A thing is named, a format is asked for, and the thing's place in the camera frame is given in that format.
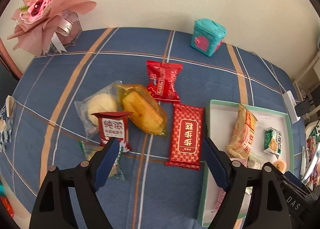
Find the white shelf unit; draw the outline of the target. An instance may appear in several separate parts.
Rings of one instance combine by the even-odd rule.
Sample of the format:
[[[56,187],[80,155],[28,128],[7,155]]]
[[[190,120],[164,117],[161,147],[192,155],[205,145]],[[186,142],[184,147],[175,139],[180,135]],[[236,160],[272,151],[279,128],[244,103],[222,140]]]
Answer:
[[[293,87],[298,96],[298,100],[302,101],[307,96],[311,97],[311,93],[319,86],[318,73],[314,69],[319,64],[319,51],[312,59],[310,64],[302,68],[293,79]]]

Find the black charger adapter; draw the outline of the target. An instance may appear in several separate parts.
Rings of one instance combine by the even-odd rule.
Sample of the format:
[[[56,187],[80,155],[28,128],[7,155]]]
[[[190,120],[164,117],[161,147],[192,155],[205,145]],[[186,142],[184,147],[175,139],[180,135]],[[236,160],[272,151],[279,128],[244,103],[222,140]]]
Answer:
[[[312,100],[305,99],[305,100],[303,100],[302,102],[298,103],[298,104],[295,106],[296,115],[297,115],[298,117],[301,117],[301,116],[307,114],[308,112],[310,112],[311,106],[312,106],[313,104],[314,104],[313,99],[312,99]]]

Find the clear round pastry packet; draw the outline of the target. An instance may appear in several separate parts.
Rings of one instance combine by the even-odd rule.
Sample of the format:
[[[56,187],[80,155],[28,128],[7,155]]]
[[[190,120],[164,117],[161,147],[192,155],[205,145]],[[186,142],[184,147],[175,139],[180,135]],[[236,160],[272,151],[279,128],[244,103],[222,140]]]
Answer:
[[[94,113],[120,110],[116,84],[122,84],[122,82],[115,81],[86,99],[74,102],[77,114],[84,126],[86,139],[91,139],[99,131],[98,118],[93,115]]]

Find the green white noodle snack packet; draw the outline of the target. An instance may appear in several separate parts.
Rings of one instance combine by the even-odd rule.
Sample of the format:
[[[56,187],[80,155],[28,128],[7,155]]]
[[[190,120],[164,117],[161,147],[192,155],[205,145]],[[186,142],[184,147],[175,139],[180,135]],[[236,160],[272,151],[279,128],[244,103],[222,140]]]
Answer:
[[[282,133],[274,128],[265,130],[264,153],[272,154],[277,159],[281,155]]]

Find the orange cracker packet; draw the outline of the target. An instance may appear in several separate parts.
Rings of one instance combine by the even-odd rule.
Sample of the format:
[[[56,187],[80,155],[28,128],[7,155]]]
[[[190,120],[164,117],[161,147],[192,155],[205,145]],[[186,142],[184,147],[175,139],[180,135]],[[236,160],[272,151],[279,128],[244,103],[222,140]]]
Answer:
[[[226,146],[227,152],[241,159],[248,159],[252,149],[255,126],[258,122],[255,115],[244,105],[238,105],[238,116],[232,132],[231,140]]]

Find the white power strip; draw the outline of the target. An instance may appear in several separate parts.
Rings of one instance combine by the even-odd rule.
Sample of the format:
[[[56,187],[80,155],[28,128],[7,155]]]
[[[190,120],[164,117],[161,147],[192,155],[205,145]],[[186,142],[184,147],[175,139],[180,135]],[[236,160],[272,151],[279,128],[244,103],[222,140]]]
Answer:
[[[300,120],[300,117],[297,116],[295,107],[296,107],[296,101],[293,97],[293,94],[291,91],[286,91],[282,94],[284,103],[286,105],[287,111],[288,111],[288,115],[291,119],[291,123],[295,124],[296,122],[298,122]]]

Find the small red candy packet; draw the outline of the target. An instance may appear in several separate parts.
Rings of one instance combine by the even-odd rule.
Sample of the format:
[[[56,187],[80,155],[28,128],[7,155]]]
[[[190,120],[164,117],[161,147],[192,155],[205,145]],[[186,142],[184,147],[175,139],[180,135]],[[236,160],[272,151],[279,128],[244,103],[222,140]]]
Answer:
[[[182,64],[148,60],[146,69],[150,79],[146,89],[156,101],[165,103],[181,102],[175,89],[175,82],[178,74],[183,69]]]

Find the colourful clutter pile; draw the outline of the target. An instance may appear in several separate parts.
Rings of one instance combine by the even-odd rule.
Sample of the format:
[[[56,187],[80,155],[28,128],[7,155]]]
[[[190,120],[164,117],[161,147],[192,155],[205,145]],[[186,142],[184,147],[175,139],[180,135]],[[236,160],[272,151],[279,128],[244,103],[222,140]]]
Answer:
[[[319,120],[305,128],[306,143],[302,146],[300,179],[311,189],[319,185]]]

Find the teal toy box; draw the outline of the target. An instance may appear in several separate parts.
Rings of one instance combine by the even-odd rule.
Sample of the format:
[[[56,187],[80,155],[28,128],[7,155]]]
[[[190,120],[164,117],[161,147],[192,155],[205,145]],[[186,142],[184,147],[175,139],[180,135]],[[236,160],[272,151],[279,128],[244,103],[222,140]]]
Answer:
[[[215,21],[208,18],[196,20],[190,46],[210,58],[221,46],[226,33],[226,28]]]

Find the yellow cake packet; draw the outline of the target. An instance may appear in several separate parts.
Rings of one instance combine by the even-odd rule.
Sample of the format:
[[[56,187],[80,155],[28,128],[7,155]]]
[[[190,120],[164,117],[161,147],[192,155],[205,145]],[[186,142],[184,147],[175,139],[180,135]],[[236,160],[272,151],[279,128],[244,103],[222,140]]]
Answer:
[[[140,84],[116,84],[121,108],[132,112],[130,120],[142,131],[165,136],[167,114],[147,89]]]

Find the pink snack packet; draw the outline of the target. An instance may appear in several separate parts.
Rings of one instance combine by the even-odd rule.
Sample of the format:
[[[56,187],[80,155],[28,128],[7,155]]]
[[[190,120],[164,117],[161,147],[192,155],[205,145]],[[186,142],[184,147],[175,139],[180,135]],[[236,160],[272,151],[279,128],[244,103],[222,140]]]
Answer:
[[[243,164],[245,167],[247,166],[247,160],[246,159],[240,159],[240,158],[231,158],[231,161],[239,161],[241,164]],[[220,191],[219,191],[219,195],[218,195],[218,198],[217,198],[217,202],[212,210],[212,213],[215,213],[218,211],[218,209],[220,208],[222,202],[223,202],[223,199],[225,197],[225,191],[221,188]]]

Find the barcode round cookie packet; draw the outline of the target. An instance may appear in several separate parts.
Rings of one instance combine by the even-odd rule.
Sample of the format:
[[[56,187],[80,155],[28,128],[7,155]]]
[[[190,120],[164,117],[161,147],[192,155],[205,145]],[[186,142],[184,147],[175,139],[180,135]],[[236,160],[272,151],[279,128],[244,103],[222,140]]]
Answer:
[[[101,151],[104,148],[104,146],[99,146],[98,144],[91,144],[89,142],[84,142],[84,141],[78,141],[78,144],[85,155],[85,159],[88,161],[93,157],[93,155],[97,151]],[[109,178],[118,178],[120,180],[125,180],[124,174],[120,168],[120,159],[121,159],[122,153],[123,153],[123,146],[120,145],[117,158],[108,175]]]

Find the large red cake packet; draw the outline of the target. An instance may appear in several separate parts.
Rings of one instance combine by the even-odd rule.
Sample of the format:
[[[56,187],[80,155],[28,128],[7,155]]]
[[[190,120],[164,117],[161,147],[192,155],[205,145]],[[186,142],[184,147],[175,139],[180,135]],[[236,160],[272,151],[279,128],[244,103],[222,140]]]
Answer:
[[[173,105],[169,159],[165,165],[200,170],[204,109]]]

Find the clear jelly cup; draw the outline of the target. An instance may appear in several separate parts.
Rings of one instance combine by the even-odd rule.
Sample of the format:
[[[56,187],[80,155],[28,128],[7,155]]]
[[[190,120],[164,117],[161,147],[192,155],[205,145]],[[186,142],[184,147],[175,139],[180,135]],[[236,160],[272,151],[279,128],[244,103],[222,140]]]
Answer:
[[[272,163],[280,172],[285,173],[287,163],[283,159],[278,159]]]

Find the red white milk candy packet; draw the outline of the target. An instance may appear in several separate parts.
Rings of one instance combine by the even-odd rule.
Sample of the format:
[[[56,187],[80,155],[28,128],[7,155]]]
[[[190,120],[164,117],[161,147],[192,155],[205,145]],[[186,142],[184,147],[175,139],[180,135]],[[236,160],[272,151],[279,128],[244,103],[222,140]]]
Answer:
[[[129,116],[132,112],[99,112],[92,115],[97,117],[99,124],[100,146],[105,146],[112,138],[118,139],[123,152],[129,152]]]

